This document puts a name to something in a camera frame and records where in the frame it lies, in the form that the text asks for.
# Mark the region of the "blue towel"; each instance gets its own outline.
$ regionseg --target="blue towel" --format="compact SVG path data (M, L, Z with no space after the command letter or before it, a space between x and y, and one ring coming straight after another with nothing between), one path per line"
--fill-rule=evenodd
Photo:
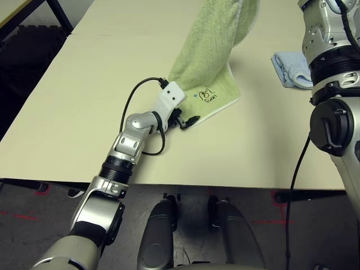
M312 89L310 70L301 52L276 52L271 61L284 87Z

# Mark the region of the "white table surface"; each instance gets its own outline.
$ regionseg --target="white table surface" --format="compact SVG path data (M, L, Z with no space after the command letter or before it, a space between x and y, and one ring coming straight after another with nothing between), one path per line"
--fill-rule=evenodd
M8 22L31 0L0 0L0 27Z
M148 2L95 0L0 142L0 177L90 182L97 174L131 89L167 76L201 1L173 9ZM146 16L129 12L139 3ZM240 101L197 127L167 132L164 153L141 157L132 182L288 188L309 131L311 92L282 87L270 58L299 51L303 33L295 1L262 1L257 24L230 59ZM144 86L129 113L148 110L159 91L156 83ZM160 136L148 144L156 151ZM344 188L312 144L296 187Z

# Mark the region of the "gray carpet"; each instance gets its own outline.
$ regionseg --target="gray carpet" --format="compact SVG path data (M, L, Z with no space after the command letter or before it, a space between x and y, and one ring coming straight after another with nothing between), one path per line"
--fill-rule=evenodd
M220 232L207 228L210 194L229 197L250 223L267 268L285 269L285 206L272 191L247 188L133 185L123 203L123 223L115 242L105 249L99 269L136 269L137 251L147 217L163 192L181 194L181 218L174 233L174 262L226 261ZM59 237L68 233L79 199L51 186L47 195L5 185L0 191L0 269L29 269ZM291 212L291 269L359 269L357 220L346 196L294 202Z

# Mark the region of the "cable connector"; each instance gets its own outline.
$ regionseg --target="cable connector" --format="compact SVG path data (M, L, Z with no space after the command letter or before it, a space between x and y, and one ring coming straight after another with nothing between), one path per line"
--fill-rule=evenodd
M168 86L169 82L166 79L159 78L159 85L162 89L164 89L166 86Z

